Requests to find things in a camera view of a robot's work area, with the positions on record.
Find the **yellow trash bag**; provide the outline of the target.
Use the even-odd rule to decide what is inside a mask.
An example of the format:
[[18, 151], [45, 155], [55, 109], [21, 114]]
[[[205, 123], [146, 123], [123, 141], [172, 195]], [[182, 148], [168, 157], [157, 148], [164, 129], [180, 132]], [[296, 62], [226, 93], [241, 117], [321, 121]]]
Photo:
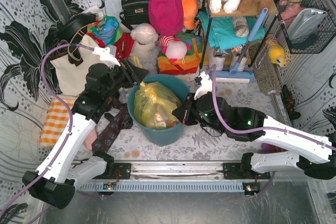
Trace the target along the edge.
[[174, 127], [180, 121], [172, 112], [182, 105], [180, 99], [159, 82], [141, 82], [134, 95], [134, 117], [143, 126], [163, 130]]

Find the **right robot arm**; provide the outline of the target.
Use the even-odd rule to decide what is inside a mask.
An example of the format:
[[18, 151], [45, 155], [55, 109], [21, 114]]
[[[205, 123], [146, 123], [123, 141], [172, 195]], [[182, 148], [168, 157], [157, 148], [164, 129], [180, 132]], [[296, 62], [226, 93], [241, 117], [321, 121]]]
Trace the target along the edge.
[[297, 170], [306, 176], [335, 177], [335, 134], [313, 135], [282, 124], [258, 110], [230, 106], [211, 92], [194, 99], [190, 93], [172, 114], [185, 125], [200, 124], [241, 142], [259, 142], [282, 148], [278, 153], [245, 153], [239, 175]]

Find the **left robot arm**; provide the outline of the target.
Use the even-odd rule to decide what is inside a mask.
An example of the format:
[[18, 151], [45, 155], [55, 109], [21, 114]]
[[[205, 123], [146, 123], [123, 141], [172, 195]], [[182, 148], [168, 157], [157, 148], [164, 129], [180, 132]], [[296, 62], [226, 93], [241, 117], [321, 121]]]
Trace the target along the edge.
[[117, 175], [114, 158], [94, 151], [91, 158], [71, 168], [79, 147], [95, 128], [120, 88], [131, 88], [148, 75], [148, 70], [123, 59], [113, 67], [96, 63], [89, 67], [84, 91], [76, 99], [69, 121], [52, 151], [36, 171], [27, 171], [23, 183], [31, 196], [58, 209], [64, 209], [75, 192], [89, 180], [101, 175]]

